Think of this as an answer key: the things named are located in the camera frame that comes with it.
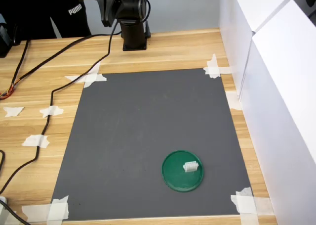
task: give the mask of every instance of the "robotic arm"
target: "robotic arm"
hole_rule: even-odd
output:
[[[145,19],[147,0],[97,1],[101,12],[101,21],[105,27],[111,27],[114,20],[118,20],[124,39],[124,51],[145,50],[147,48],[147,38],[151,36],[148,22]]]

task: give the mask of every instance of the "white box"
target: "white box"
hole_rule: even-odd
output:
[[[220,29],[238,95],[251,38],[290,0],[220,0]]]
[[[241,104],[279,225],[316,224],[316,28],[290,1],[255,36]]]

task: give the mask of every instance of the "green plate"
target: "green plate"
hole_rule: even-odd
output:
[[[183,165],[192,161],[198,163],[197,170],[195,172],[185,172]],[[194,190],[201,184],[204,175],[201,160],[193,153],[185,150],[171,152],[163,161],[161,172],[167,186],[178,192]]]

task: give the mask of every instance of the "wooden table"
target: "wooden table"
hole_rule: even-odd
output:
[[[32,41],[19,76],[75,39]],[[0,101],[0,148],[6,152],[0,187],[21,164],[32,159],[35,147],[21,144],[30,135],[41,133],[46,119],[41,109],[49,106],[50,92],[69,82],[66,75],[79,75],[104,55],[108,37],[89,39],[61,54],[23,80],[10,98]],[[111,55],[102,61],[99,73],[139,72],[154,70],[190,69],[206,67],[215,53],[220,67],[228,66],[221,34],[218,29],[153,34],[146,51],[122,51],[123,41],[114,37]],[[25,42],[13,47],[0,59],[0,89],[6,89],[20,60]],[[231,75],[222,75],[225,90],[235,90]],[[46,135],[50,142],[40,150],[39,159],[23,168],[9,184],[2,196],[10,207],[26,219],[21,206],[50,203],[59,169],[63,160],[70,131],[81,96],[83,84],[74,84],[57,92],[54,104],[64,109],[62,115],[53,116]],[[18,117],[5,118],[3,107],[21,107]],[[231,110],[243,158],[254,196],[268,197],[265,182],[249,136],[242,111]],[[262,225],[275,225],[274,216],[260,216]],[[210,216],[193,218],[133,219],[118,221],[67,222],[65,224],[221,224],[239,225],[239,216]]]

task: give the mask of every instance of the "tape piece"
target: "tape piece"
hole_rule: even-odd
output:
[[[47,148],[47,146],[49,145],[49,141],[47,140],[47,136],[31,135],[28,138],[26,138],[25,141],[22,143],[22,146],[36,147],[38,145],[42,148]]]
[[[207,67],[203,68],[206,75],[209,75],[210,78],[217,78],[221,76],[219,67],[217,64],[216,54],[213,54],[213,57],[210,61],[207,62]]]
[[[78,79],[76,83],[84,83],[84,88],[87,88],[91,86],[94,82],[104,82],[107,80],[107,78],[103,77],[102,74],[98,74],[100,68],[100,62],[98,62],[85,76]],[[73,81],[75,80],[79,75],[77,76],[66,76],[69,80]]]
[[[51,204],[22,206],[22,212],[28,217],[27,222],[61,225],[69,216],[67,201],[68,196],[54,199]]]
[[[219,67],[219,72],[221,74],[232,74],[232,70],[230,67]]]
[[[64,113],[64,109],[61,109],[58,106],[52,105],[46,109],[40,110],[40,113],[42,113],[43,118],[45,118],[48,115],[61,115],[62,113]]]
[[[3,210],[3,213],[1,214],[1,218],[5,219],[5,222],[2,223],[4,225],[19,225],[20,222],[8,211]]]
[[[226,98],[230,109],[241,110],[241,104],[236,91],[226,91]]]
[[[21,113],[24,107],[4,107],[3,109],[6,111],[5,117],[15,117]]]
[[[209,75],[210,78],[220,77],[221,74],[231,74],[230,67],[218,67],[216,54],[213,54],[213,57],[210,61],[207,62],[207,67],[203,68],[205,74]]]
[[[258,215],[256,214],[241,214],[241,225],[259,225]]]
[[[250,187],[236,191],[231,200],[240,213],[242,225],[259,225],[258,215],[274,215],[270,198],[253,197]]]
[[[270,198],[254,197],[258,215],[274,215]]]

